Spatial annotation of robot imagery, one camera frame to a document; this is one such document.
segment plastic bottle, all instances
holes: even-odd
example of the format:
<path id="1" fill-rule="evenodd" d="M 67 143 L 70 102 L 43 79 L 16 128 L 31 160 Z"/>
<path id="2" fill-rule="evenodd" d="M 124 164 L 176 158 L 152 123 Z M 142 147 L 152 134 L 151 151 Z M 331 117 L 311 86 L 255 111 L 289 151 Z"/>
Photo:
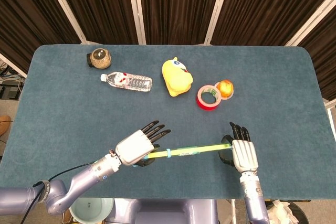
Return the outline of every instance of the plastic bottle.
<path id="1" fill-rule="evenodd" d="M 130 73 L 113 72 L 102 74 L 100 80 L 107 82 L 113 87 L 122 89 L 149 92 L 152 88 L 151 78 Z"/>

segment blue tablecloth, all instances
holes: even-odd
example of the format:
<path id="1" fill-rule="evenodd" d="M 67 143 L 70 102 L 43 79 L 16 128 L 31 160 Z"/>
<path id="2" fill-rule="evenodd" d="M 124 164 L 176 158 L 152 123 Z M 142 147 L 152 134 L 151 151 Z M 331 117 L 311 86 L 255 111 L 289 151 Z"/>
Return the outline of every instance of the blue tablecloth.
<path id="1" fill-rule="evenodd" d="M 112 53 L 106 70 L 89 68 L 95 48 Z M 170 97 L 161 67 L 177 56 L 193 75 L 191 89 Z M 148 93 L 117 89 L 102 73 L 153 79 Z M 229 79 L 234 96 L 215 111 L 195 96 Z M 229 121 L 249 129 L 266 198 L 336 198 L 336 143 L 308 53 L 299 47 L 49 45 L 34 54 L 0 165 L 0 186 L 31 186 L 94 161 L 153 120 L 172 132 L 161 149 L 220 143 Z M 67 185 L 76 172 L 62 175 Z M 217 152 L 121 167 L 85 195 L 123 198 L 241 198 L 240 174 Z"/>

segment floor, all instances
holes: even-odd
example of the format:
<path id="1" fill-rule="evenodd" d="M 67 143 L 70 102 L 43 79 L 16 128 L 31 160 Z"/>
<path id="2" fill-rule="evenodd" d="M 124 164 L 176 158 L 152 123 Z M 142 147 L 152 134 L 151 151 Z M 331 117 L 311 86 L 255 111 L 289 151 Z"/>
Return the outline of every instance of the floor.
<path id="1" fill-rule="evenodd" d="M 12 120 L 15 118 L 18 101 L 0 100 L 0 115 L 7 114 Z M 0 140 L 7 141 L 11 128 L 0 137 Z M 0 155 L 5 150 L 5 144 L 0 142 Z M 224 199 L 218 200 L 218 216 L 221 224 L 229 224 L 231 217 L 230 202 Z M 312 200 L 311 202 L 298 202 L 297 205 L 306 214 L 310 224 L 336 224 L 336 200 Z M 23 216 L 0 216 L 1 224 L 19 224 Z M 236 217 L 238 224 L 245 223 L 245 204 L 243 200 L 236 201 Z M 61 216 L 48 215 L 45 206 L 38 204 L 38 206 L 31 211 L 25 224 L 61 224 Z"/>

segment dark brown curtain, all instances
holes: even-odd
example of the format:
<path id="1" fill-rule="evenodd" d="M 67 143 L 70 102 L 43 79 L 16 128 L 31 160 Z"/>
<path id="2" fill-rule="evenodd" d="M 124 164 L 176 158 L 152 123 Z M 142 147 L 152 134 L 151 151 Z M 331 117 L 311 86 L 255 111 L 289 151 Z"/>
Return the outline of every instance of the dark brown curtain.
<path id="1" fill-rule="evenodd" d="M 141 0 L 146 43 L 204 43 L 215 1 Z"/>
<path id="2" fill-rule="evenodd" d="M 0 0 L 0 52 L 28 72 L 44 44 L 80 43 L 57 0 Z"/>
<path id="3" fill-rule="evenodd" d="M 336 98 L 336 7 L 299 44 L 309 52 L 322 96 Z"/>
<path id="4" fill-rule="evenodd" d="M 224 0 L 212 45 L 282 46 L 323 0 Z"/>
<path id="5" fill-rule="evenodd" d="M 131 0 L 67 0 L 85 37 L 102 44 L 137 44 Z"/>

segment black cable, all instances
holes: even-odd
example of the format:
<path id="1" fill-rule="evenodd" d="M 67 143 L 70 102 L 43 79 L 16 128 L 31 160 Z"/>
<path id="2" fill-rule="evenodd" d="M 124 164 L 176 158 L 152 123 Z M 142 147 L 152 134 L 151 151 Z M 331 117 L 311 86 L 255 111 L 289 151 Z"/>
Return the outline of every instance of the black cable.
<path id="1" fill-rule="evenodd" d="M 58 173 L 58 174 L 56 174 L 55 176 L 53 176 L 53 177 L 51 177 L 50 179 L 48 179 L 48 181 L 50 182 L 50 181 L 52 181 L 54 178 L 58 177 L 59 175 L 62 175 L 63 173 L 67 173 L 67 172 L 69 172 L 69 171 L 71 171 L 71 170 L 74 170 L 74 169 L 77 169 L 77 168 L 81 168 L 81 167 L 86 166 L 86 165 L 91 165 L 91 164 L 93 164 L 94 162 L 95 162 L 95 161 L 93 161 L 93 162 L 89 162 L 89 163 L 86 163 L 86 164 L 82 164 L 82 165 L 78 165 L 78 166 L 75 166 L 75 167 L 73 167 L 73 168 L 64 170 L 63 172 Z M 43 187 L 43 188 L 41 189 L 41 191 L 36 195 L 36 197 L 34 198 L 33 202 L 30 204 L 30 206 L 29 206 L 29 208 L 27 209 L 25 215 L 23 216 L 23 219 L 22 219 L 22 221 L 21 221 L 21 224 L 23 224 L 23 223 L 25 222 L 25 220 L 26 220 L 26 218 L 27 218 L 27 216 L 28 216 L 28 214 L 29 214 L 31 208 L 33 207 L 35 201 L 36 201 L 36 200 L 40 197 L 40 195 L 42 194 L 43 189 L 44 189 L 44 187 Z"/>

